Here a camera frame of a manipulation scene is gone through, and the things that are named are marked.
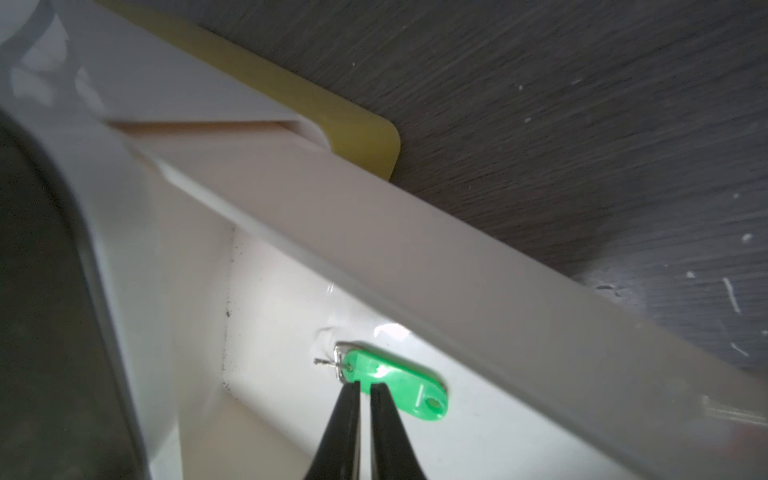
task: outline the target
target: key tag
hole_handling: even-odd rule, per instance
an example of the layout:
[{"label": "key tag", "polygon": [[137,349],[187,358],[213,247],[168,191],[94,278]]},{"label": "key tag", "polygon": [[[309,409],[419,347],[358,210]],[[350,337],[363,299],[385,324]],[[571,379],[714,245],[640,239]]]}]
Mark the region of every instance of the key tag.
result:
[{"label": "key tag", "polygon": [[315,359],[315,364],[335,368],[341,383],[360,382],[360,390],[367,395],[371,393],[372,384],[386,383],[397,408],[417,419],[434,422],[448,411],[448,393],[440,382],[403,362],[354,343],[337,343],[333,362]]}]

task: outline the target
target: white plastic panel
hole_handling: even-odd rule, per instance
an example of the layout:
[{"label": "white plastic panel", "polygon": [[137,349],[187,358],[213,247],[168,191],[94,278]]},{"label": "white plastic panel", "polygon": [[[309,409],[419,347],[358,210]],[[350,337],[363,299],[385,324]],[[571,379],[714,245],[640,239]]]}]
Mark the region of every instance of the white plastic panel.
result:
[{"label": "white plastic panel", "polygon": [[90,0],[55,7],[110,121],[304,121]]},{"label": "white plastic panel", "polygon": [[764,425],[723,414],[764,423],[763,383],[459,220],[281,127],[136,138],[171,183],[639,472],[768,472]]},{"label": "white plastic panel", "polygon": [[[402,414],[428,478],[636,478],[405,327],[268,243],[237,230],[224,360],[227,389],[304,451],[322,438],[341,384],[314,366],[336,341],[366,343],[435,370],[449,391],[448,415]],[[370,478],[369,397],[361,401],[361,472]]]}]

